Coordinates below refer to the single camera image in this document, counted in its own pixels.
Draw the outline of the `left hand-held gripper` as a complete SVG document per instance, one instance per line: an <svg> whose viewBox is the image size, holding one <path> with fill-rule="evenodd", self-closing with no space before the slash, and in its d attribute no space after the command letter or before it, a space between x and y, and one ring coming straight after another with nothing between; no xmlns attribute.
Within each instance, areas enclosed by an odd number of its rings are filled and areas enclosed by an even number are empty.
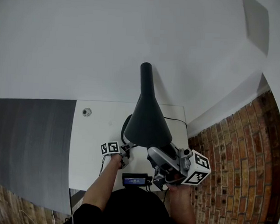
<svg viewBox="0 0 280 224"><path fill-rule="evenodd" d="M104 164L105 157L113 155L121 156L121 169L125 168L129 164L130 158L130 149L136 147L133 143L126 143L123 145L119 145L117 141L107 142L101 145L101 153L102 153L102 164Z"/></svg>

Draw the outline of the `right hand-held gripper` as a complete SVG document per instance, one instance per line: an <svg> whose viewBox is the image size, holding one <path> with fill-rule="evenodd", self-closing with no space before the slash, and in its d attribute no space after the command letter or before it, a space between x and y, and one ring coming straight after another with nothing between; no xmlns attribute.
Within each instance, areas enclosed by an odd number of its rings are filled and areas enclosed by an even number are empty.
<svg viewBox="0 0 280 224"><path fill-rule="evenodd" d="M147 160L155 170L153 184L163 190L163 185L199 185L211 173L209 159L195 150L170 147L164 151L147 148Z"/></svg>

